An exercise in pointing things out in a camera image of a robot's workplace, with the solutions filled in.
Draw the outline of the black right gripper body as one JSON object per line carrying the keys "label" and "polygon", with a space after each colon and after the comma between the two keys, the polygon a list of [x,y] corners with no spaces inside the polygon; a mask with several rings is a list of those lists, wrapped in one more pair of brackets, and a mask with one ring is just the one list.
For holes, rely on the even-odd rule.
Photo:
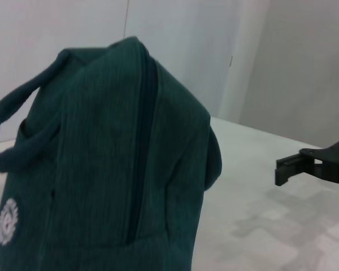
{"label": "black right gripper body", "polygon": [[299,153],[313,160],[306,173],[325,181],[339,183],[339,141],[324,149],[303,148]]}

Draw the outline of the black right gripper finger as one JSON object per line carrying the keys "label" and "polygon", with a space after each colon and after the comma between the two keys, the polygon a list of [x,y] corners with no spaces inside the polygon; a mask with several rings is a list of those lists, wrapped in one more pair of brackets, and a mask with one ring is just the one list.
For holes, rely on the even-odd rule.
{"label": "black right gripper finger", "polygon": [[288,180],[301,173],[319,177],[323,163],[304,154],[295,154],[276,160],[275,185],[282,186]]}

